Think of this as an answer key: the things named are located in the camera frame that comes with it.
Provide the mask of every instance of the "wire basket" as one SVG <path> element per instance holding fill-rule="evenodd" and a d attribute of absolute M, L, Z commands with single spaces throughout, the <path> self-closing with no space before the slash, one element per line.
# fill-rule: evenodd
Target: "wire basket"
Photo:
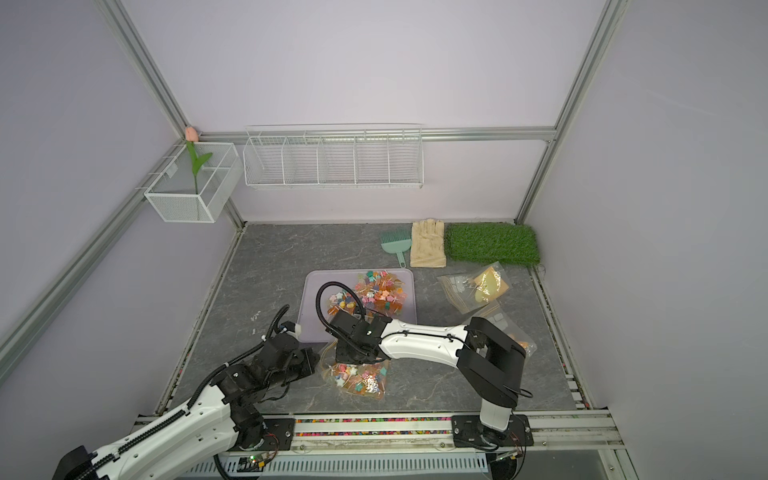
<path fill-rule="evenodd" d="M 197 189 L 192 159 L 182 146 L 144 193 L 166 222 L 215 222 L 243 175 L 234 144 L 197 142 L 194 148 L 198 156 L 213 154 L 197 172 Z"/>
<path fill-rule="evenodd" d="M 261 130 L 248 127 L 245 183 L 256 189 L 421 187 L 421 130 Z"/>

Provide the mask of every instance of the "gray marble floor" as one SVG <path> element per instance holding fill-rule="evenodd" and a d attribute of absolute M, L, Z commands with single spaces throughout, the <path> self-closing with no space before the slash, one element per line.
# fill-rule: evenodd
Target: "gray marble floor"
<path fill-rule="evenodd" d="M 171 405 L 179 405 L 189 398 L 208 372 L 257 344 L 283 304 L 291 305 L 283 320 L 296 321 L 304 279 L 309 272 L 396 268 L 396 256 L 384 253 L 379 242 L 382 231 L 396 227 L 391 224 L 249 225 L 190 354 Z M 446 268 L 413 268 L 419 323 L 450 326 L 468 318 L 445 298 L 437 276 L 472 272 L 478 267 L 476 263 L 449 260 Z M 574 400 L 528 271 L 515 266 L 505 269 L 510 290 L 498 301 L 538 344 L 538 350 L 525 364 L 522 382 L 534 398 L 521 399 L 518 410 L 574 409 Z M 268 414 L 479 409 L 480 397 L 458 370 L 415 359 L 392 361 L 382 400 L 344 392 L 316 374 L 292 384 L 285 398 L 260 405 L 260 410 Z"/>

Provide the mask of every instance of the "artificial grass mat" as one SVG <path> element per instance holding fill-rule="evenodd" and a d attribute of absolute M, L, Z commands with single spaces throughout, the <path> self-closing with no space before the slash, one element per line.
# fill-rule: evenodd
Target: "artificial grass mat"
<path fill-rule="evenodd" d="M 478 263 L 538 265 L 536 233 L 511 223 L 451 223 L 445 228 L 445 254 Z"/>

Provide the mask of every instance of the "metal bracket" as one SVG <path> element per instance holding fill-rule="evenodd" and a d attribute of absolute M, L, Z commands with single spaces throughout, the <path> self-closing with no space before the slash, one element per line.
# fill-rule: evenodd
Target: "metal bracket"
<path fill-rule="evenodd" d="M 483 445 L 484 442 L 480 435 L 482 430 L 480 415 L 454 415 L 451 417 L 451 423 L 453 424 L 454 442 L 459 440 L 460 443 Z M 512 447 L 515 445 L 533 446 L 533 435 L 531 434 L 531 425 L 528 423 L 527 416 L 513 415 L 509 417 L 507 432 L 514 434 L 520 442 L 516 442 L 512 435 L 507 435 L 502 439 L 500 447 Z"/>
<path fill-rule="evenodd" d="M 256 450 L 269 451 L 277 449 L 281 452 L 290 450 L 290 444 L 293 441 L 293 427 L 296 426 L 296 420 L 293 417 L 285 417 L 265 419 L 264 422 L 266 423 L 267 432 L 277 437 L 279 445 L 275 446 L 275 439 L 266 436 L 264 437 L 264 442 L 256 447 Z"/>

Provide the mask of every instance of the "robotic arm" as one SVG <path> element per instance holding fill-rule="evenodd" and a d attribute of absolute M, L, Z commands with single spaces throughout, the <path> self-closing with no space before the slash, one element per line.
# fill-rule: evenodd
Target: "robotic arm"
<path fill-rule="evenodd" d="M 526 396 L 522 393 L 525 390 L 520 389 L 525 364 L 523 347 L 480 317 L 473 317 L 468 325 L 421 326 L 374 312 L 368 322 L 361 307 L 357 312 L 360 318 L 340 310 L 328 323 L 320 299 L 330 286 L 350 293 L 356 306 L 362 303 L 354 291 L 338 282 L 326 283 L 317 293 L 318 317 L 339 340 L 337 362 L 359 364 L 413 358 L 454 366 L 482 398 L 480 422 L 486 432 L 497 435 L 507 430 L 518 397 Z"/>
<path fill-rule="evenodd" d="M 280 309 L 261 343 L 211 372 L 187 402 L 90 454 L 77 447 L 61 459 L 53 480 L 170 480 L 234 446 L 260 445 L 270 434 L 257 405 L 271 389 L 285 394 L 291 382 L 312 375 L 319 361 L 312 349 L 300 348 L 292 322 L 273 336 L 287 310 Z"/>
<path fill-rule="evenodd" d="M 325 319 L 320 301 L 330 286 L 355 298 L 357 315 L 341 310 Z M 248 450 L 261 445 L 271 434 L 258 404 L 272 388 L 284 388 L 285 395 L 290 383 L 312 375 L 319 361 L 313 350 L 300 348 L 293 323 L 276 329 L 287 310 L 287 305 L 280 309 L 259 345 L 215 369 L 186 403 L 90 454 L 82 445 L 72 450 L 59 462 L 53 480 L 171 480 L 234 446 Z M 482 397 L 478 434 L 484 439 L 505 435 L 511 411 L 525 392 L 520 389 L 525 350 L 488 320 L 473 317 L 468 325 L 450 327 L 411 325 L 376 313 L 367 320 L 355 292 L 338 282 L 320 287 L 316 310 L 338 339 L 337 362 L 415 358 L 454 366 Z M 254 353 L 249 362 L 241 362 Z"/>

